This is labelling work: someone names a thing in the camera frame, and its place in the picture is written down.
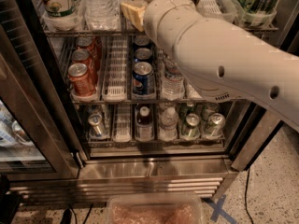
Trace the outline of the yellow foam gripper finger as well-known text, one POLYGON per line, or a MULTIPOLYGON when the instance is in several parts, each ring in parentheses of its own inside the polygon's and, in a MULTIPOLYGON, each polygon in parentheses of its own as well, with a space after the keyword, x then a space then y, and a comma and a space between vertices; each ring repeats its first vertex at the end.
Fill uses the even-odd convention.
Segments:
POLYGON ((140 32, 144 31, 144 14, 148 3, 143 0, 122 0, 123 16, 140 32))

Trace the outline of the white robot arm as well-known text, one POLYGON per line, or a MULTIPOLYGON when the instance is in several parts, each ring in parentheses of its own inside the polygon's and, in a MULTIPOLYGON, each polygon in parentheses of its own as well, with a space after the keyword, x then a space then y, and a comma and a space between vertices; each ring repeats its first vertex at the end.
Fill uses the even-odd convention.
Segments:
POLYGON ((191 0, 122 0, 121 10, 203 97, 240 96, 299 131, 297 56, 228 21, 201 16, 191 0))

